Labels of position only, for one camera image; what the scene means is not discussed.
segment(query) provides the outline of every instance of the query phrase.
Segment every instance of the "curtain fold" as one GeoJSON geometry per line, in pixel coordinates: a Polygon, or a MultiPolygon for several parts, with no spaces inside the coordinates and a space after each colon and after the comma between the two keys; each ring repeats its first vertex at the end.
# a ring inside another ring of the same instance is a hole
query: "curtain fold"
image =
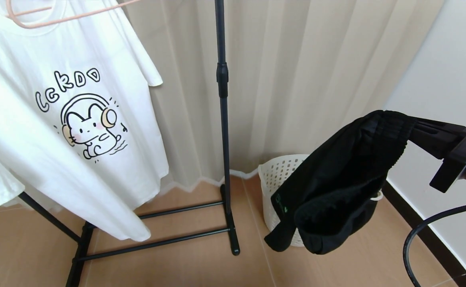
{"type": "MultiPolygon", "coordinates": [[[[227,0],[231,169],[310,153],[383,107],[443,0],[227,0]]],[[[169,160],[164,184],[223,176],[212,0],[124,7],[164,84],[151,96],[169,160]]]]}

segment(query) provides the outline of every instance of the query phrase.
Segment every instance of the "perforated basket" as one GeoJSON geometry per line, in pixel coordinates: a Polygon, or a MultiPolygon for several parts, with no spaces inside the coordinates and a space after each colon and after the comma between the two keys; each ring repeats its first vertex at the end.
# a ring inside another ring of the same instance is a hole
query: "perforated basket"
{"type": "MultiPolygon", "coordinates": [[[[270,196],[282,185],[295,169],[308,157],[306,154],[285,155],[273,158],[258,167],[263,192],[263,218],[266,226],[273,231],[280,222],[275,212],[270,196]]],[[[302,238],[298,230],[292,238],[292,246],[303,247],[302,238]]]]}

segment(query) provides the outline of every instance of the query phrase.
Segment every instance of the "clothes hanger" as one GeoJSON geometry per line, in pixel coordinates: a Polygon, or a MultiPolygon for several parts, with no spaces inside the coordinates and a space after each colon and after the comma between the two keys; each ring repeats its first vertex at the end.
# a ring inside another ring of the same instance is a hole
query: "clothes hanger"
{"type": "Polygon", "coordinates": [[[140,0],[129,0],[129,1],[124,2],[122,4],[114,5],[114,6],[103,8],[103,9],[98,9],[97,11],[90,11],[90,12],[86,12],[86,13],[83,13],[83,14],[79,14],[79,15],[59,19],[59,20],[52,20],[52,21],[49,21],[49,22],[42,22],[42,23],[31,24],[31,25],[26,25],[26,24],[22,23],[17,18],[17,16],[26,15],[26,14],[30,14],[30,13],[35,13],[35,12],[39,12],[39,11],[49,10],[49,9],[52,9],[52,7],[43,7],[43,8],[38,8],[38,9],[24,11],[24,12],[15,14],[13,12],[13,9],[12,9],[12,0],[6,0],[6,4],[7,4],[6,6],[7,6],[7,11],[8,11],[8,16],[7,17],[10,18],[14,23],[16,23],[19,27],[22,27],[22,28],[34,29],[34,28],[45,27],[45,26],[49,26],[49,25],[53,25],[53,24],[58,24],[58,23],[67,22],[67,21],[70,21],[70,20],[75,20],[75,19],[95,15],[95,14],[102,13],[102,12],[105,12],[105,11],[109,11],[109,10],[112,10],[112,9],[120,8],[120,7],[129,5],[129,4],[132,4],[132,3],[138,2],[138,1],[140,1],[140,0]]]}

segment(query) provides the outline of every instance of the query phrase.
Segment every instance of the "headphones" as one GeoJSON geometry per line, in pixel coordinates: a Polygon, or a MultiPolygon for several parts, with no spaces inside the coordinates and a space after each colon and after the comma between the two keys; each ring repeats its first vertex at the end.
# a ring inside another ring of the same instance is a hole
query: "headphones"
{"type": "Polygon", "coordinates": [[[98,94],[94,93],[83,93],[74,96],[66,103],[63,108],[61,109],[61,124],[62,124],[62,132],[65,139],[72,147],[75,145],[75,142],[72,140],[72,135],[70,134],[71,127],[68,124],[68,116],[70,112],[74,112],[77,114],[82,114],[83,110],[87,111],[85,116],[90,116],[91,107],[97,105],[102,110],[102,116],[100,117],[100,121],[102,125],[109,129],[112,128],[116,123],[116,112],[113,109],[109,109],[109,103],[105,98],[102,98],[98,94]],[[80,109],[81,112],[75,112],[75,109],[80,109]]]}

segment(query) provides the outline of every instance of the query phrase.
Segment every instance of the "cartoon cat print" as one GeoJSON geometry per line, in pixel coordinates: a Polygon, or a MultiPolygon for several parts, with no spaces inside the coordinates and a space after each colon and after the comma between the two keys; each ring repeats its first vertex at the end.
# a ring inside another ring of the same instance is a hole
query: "cartoon cat print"
{"type": "Polygon", "coordinates": [[[104,127],[102,112],[100,106],[92,104],[87,118],[74,112],[67,114],[70,135],[75,143],[86,145],[82,154],[87,159],[111,151],[121,138],[120,135],[115,136],[104,127]]]}

